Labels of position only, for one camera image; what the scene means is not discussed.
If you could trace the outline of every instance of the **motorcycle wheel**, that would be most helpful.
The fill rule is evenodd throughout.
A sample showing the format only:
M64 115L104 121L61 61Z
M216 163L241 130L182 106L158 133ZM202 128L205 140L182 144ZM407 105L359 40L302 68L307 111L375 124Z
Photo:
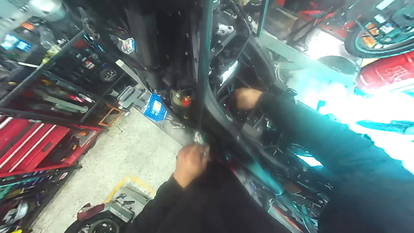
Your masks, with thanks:
M370 22L362 23L365 27L369 24ZM414 50L414 36L407 40L394 44L386 44L384 47L376 49L375 46L369 48L362 41L362 35L365 33L366 31L360 28L357 24L352 27L351 32L348 33L347 38L345 39L345 49L348 53L360 58L385 58Z
M122 228L120 221L111 212L105 211L83 221L76 220L64 233L119 233Z

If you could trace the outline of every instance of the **motorcycle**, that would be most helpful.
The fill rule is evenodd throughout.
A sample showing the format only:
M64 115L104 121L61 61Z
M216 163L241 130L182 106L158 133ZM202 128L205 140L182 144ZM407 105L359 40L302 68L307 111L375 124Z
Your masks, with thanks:
M243 6L231 0L90 0L72 7L85 39L122 60L175 120L204 135L218 152L215 159L228 164L258 205L292 232L317 232L334 189L329 171L263 112L235 108L240 87L286 95L307 107L282 82Z
M300 44L322 27L344 40L346 50L361 58L384 58L414 50L414 4L410 0L315 1L305 9L288 5L309 21L290 35ZM299 39L295 35L308 27Z

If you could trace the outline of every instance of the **black sleeve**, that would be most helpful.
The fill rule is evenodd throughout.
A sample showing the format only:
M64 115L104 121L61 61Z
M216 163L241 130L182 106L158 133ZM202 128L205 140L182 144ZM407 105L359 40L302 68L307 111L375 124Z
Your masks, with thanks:
M378 173L383 170L389 173L387 175L395 175L398 179L403 179L401 174L409 174L401 161L389 157L383 149L374 146L372 141L302 103L296 105L284 96L276 97L265 92L257 107L269 114L296 143L309 150L335 173L373 170Z
M183 188L173 176L163 183L127 229L127 233L155 233L178 201Z

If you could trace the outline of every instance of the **tire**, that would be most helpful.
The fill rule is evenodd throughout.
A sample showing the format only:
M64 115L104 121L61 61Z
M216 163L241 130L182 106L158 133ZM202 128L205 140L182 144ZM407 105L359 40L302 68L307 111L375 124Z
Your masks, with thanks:
M117 217L113 215L111 212L105 211L105 212L98 213L97 215L91 218L85 219L83 221L76 220L65 230L64 233L79 233L85 225L92 225L93 223L104 220L104 219L110 219L116 223L119 223L120 221L122 221L120 219L117 219Z
M351 32L348 33L347 38L345 39L345 49L348 51L348 53L354 56L360 58L386 58L414 50L414 42L401 47L387 49L383 51L362 50L356 44L357 36L361 33L362 30L363 29L361 29L358 25L355 24L352 27Z

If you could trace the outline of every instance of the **shelf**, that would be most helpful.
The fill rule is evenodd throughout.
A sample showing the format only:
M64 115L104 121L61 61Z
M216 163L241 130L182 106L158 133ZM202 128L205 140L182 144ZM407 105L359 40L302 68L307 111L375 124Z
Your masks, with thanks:
M80 87L80 86L78 86L78 85L75 85L75 84L73 84L73 83L71 83L71 82L69 82L69 81L67 81L67 80L63 79L63 78L61 78L61 77L57 76L56 74L54 74L54 73L52 73L52 72L50 72L50 71L44 70L44 71L42 72L42 74L46 75L46 76L47 76L47 77L49 77L49 78L56 79L56 80L58 80L59 82L63 82L64 84L66 84L66 85L68 85L68 86L71 86L71 87L75 88L77 92L80 92L80 93L82 93L82 94L84 94L84 95L89 95L89 96L91 96L94 100L99 98L99 96L98 96L98 95L96 95L96 94L94 94L94 93L92 93L92 92L89 92L89 91L85 90L84 88L82 88L82 87Z
M80 119L80 122L84 122L86 118L102 103L102 100L97 100L95 104L90 108L85 115Z
M9 103L18 96L28 85L33 83L39 74L43 71L52 67L57 59L59 59L75 42L77 42L84 35L84 30L80 31L75 37L73 37L69 42L67 42L61 50L51 57L48 62L40 65L35 71L33 71L26 79L20 82L12 91L10 91L6 96L0 100L0 108L5 108Z
M44 199L41 200L41 204L31 212L30 219L22 226L23 232L30 232L29 229L32 226L33 222L39 216L39 214L45 209L45 207L49 204L49 202L54 198L54 196L58 193L59 189L66 183L66 181L73 175L75 170L71 170L67 172L67 175L60 180L57 184L51 185L51 188L48 190L48 193Z

